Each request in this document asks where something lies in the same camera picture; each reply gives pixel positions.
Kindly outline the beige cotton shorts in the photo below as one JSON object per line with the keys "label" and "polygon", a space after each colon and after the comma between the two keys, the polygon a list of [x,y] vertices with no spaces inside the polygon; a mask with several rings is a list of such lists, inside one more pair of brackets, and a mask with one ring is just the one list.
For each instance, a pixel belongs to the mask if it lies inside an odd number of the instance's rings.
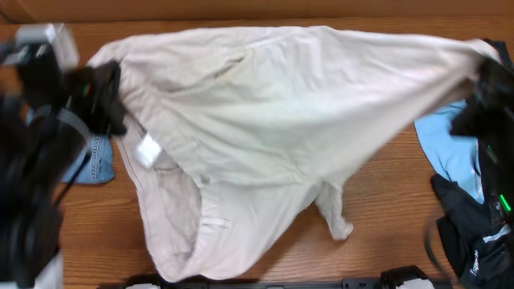
{"label": "beige cotton shorts", "polygon": [[155,267],[174,283],[251,268],[315,204],[336,240],[344,183],[421,115],[465,96],[480,39],[328,26],[206,28],[108,43],[118,141]]}

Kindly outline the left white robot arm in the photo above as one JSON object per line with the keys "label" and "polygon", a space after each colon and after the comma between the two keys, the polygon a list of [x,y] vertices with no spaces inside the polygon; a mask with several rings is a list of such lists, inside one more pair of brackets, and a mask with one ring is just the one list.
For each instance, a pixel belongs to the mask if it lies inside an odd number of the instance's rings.
{"label": "left white robot arm", "polygon": [[50,43],[1,45],[1,64],[22,82],[17,97],[1,97],[1,280],[32,288],[59,252],[67,191],[53,195],[92,135],[123,136],[120,65],[64,71]]}

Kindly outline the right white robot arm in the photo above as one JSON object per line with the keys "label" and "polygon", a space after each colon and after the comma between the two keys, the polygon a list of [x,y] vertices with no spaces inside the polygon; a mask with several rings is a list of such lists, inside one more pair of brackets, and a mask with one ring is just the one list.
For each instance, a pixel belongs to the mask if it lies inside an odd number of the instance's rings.
{"label": "right white robot arm", "polygon": [[467,106],[451,121],[450,134],[472,136],[483,153],[482,169],[492,179],[492,193],[504,219],[513,223],[513,70],[484,60]]}

